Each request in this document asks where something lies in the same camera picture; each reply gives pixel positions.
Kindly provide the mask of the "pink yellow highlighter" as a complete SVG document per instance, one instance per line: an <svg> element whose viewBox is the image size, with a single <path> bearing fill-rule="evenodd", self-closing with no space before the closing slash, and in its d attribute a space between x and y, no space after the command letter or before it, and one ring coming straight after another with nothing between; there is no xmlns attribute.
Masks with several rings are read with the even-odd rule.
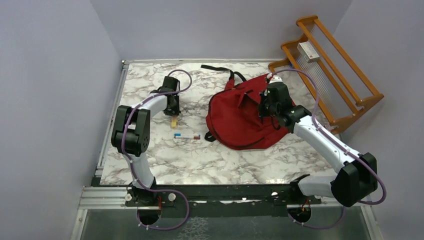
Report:
<svg viewBox="0 0 424 240"><path fill-rule="evenodd" d="M177 122L178 122L178 116L177 115L173 115L171 117L171 127L172 128L176 128L177 127Z"/></svg>

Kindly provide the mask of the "white marker red cap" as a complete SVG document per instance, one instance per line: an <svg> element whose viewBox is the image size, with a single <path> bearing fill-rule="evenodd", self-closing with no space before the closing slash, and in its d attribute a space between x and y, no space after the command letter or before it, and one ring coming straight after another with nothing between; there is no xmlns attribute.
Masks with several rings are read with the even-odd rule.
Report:
<svg viewBox="0 0 424 240"><path fill-rule="evenodd" d="M201 136L199 134L185 134L182 135L182 137L184 137L185 139L193 139L193 140L200 140Z"/></svg>

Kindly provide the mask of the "red backpack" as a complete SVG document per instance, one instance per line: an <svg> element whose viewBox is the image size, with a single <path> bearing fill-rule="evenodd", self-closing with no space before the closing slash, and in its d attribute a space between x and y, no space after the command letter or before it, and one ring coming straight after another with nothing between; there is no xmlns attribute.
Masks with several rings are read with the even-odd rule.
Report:
<svg viewBox="0 0 424 240"><path fill-rule="evenodd" d="M233 150L267 149L289 134L287 128L277 126L276 119L259 114L260 92L268 86L266 75L246 79L225 67L203 64L201 68L229 72L224 90L209 100L206 141L218 141Z"/></svg>

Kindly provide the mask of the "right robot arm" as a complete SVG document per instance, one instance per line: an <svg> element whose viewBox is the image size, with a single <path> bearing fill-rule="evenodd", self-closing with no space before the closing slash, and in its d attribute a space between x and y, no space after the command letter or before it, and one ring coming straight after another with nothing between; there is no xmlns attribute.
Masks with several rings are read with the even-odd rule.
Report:
<svg viewBox="0 0 424 240"><path fill-rule="evenodd" d="M348 147L305 107L293 105L288 87L279 76L270 73L265 81L266 89L259 94L259 115L271 117L280 127L306 141L336 173L295 180L295 186L288 190L292 202L300 204L309 196L320 196L334 198L343 206L351 207L378 189L377 160L372 154L361 154Z"/></svg>

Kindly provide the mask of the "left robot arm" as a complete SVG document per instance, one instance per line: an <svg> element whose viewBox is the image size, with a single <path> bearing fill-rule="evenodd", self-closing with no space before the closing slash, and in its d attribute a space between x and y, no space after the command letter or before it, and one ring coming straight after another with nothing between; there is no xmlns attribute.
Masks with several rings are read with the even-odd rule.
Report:
<svg viewBox="0 0 424 240"><path fill-rule="evenodd" d="M135 106L120 105L115 113L111 144L122 154L132 175L132 188L144 205L157 200L156 180L152 174L147 148L150 143L151 119L162 112L172 117L172 123L180 114L180 81L165 76L162 86Z"/></svg>

